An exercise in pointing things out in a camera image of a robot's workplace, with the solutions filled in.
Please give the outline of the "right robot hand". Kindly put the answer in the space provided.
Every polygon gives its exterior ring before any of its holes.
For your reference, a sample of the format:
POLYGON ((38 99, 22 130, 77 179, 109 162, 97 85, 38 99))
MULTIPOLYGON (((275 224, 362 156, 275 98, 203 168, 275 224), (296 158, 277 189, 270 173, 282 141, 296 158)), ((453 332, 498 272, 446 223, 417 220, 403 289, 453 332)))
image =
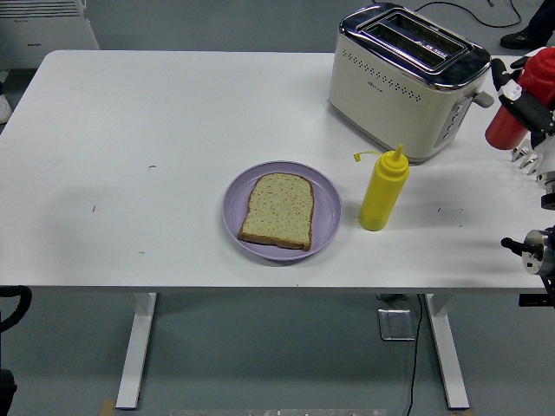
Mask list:
POLYGON ((554 48, 540 48, 510 66, 491 62, 500 108, 486 141, 508 150, 547 192, 554 191, 554 48))

